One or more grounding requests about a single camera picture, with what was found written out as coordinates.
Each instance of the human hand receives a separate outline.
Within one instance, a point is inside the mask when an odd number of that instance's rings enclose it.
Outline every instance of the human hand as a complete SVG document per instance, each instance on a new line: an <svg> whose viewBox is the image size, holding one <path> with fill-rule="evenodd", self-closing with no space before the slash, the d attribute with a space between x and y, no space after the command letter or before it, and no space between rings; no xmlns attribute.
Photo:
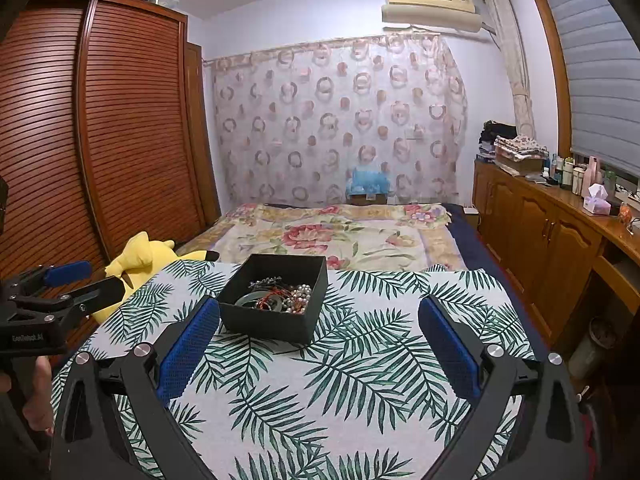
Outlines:
<svg viewBox="0 0 640 480"><path fill-rule="evenodd" d="M0 393L11 389L11 379L0 372ZM51 407L51 364L40 356L33 369L33 394L22 409L24 418L33 431L52 433L53 408Z"/></svg>

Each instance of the navy blue bed sheet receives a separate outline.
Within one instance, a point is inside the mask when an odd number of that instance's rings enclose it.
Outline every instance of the navy blue bed sheet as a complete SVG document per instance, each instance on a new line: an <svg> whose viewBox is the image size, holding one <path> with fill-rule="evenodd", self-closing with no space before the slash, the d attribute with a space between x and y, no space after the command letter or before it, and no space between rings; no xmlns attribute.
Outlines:
<svg viewBox="0 0 640 480"><path fill-rule="evenodd" d="M489 249L487 249L485 244L480 240L478 231L473 229L466 221L464 209L457 204L443 205L447 208L447 211L451 213L452 221L447 228L458 245L458 250L460 251L462 259L465 261L466 268L469 270L484 269L489 275L493 276L502 284L520 317L520 321L529 337L536 358L539 360L545 359L548 354L546 343L540 337L538 330L533 326L524 305L513 290L504 272L502 272L502 269L489 253Z"/></svg>

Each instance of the patterned curtain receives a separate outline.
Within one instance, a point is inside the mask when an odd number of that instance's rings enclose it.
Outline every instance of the patterned curtain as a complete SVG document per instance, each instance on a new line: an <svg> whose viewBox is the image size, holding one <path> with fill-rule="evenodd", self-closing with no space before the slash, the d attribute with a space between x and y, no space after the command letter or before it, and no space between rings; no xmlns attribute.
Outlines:
<svg viewBox="0 0 640 480"><path fill-rule="evenodd" d="M353 170L398 202L455 202L466 92L445 40L393 34L213 63L216 134L234 205L345 202Z"/></svg>

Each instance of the louvered wardrobe door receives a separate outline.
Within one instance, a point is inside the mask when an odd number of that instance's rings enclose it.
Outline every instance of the louvered wardrobe door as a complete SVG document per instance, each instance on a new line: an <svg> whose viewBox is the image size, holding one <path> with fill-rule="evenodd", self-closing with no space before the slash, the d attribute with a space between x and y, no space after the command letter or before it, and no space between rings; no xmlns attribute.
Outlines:
<svg viewBox="0 0 640 480"><path fill-rule="evenodd" d="M113 249L148 231L187 241L204 228L186 139L178 22L98 2L86 62L86 134Z"/></svg>
<svg viewBox="0 0 640 480"><path fill-rule="evenodd" d="M42 0L0 43L0 176L9 184L0 276L79 259L103 265L74 144L81 0Z"/></svg>

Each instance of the metal screw cap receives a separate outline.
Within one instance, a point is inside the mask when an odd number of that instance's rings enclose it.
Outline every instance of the metal screw cap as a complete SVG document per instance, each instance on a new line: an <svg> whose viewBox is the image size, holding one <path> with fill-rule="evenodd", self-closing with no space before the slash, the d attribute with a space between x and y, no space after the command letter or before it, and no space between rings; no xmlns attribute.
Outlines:
<svg viewBox="0 0 640 480"><path fill-rule="evenodd" d="M151 352L151 345L149 343L140 343L133 349L133 353L138 357L144 357L148 355L149 352Z"/></svg>
<svg viewBox="0 0 640 480"><path fill-rule="evenodd" d="M76 356L76 364L83 365L89 360L88 352L80 352Z"/></svg>
<svg viewBox="0 0 640 480"><path fill-rule="evenodd" d="M549 362L556 366L561 365L562 356L560 354L557 354L556 352L551 352L551 354L549 354Z"/></svg>
<svg viewBox="0 0 640 480"><path fill-rule="evenodd" d="M486 348L486 352L491 357L502 357L504 355L504 349L500 345L489 345Z"/></svg>

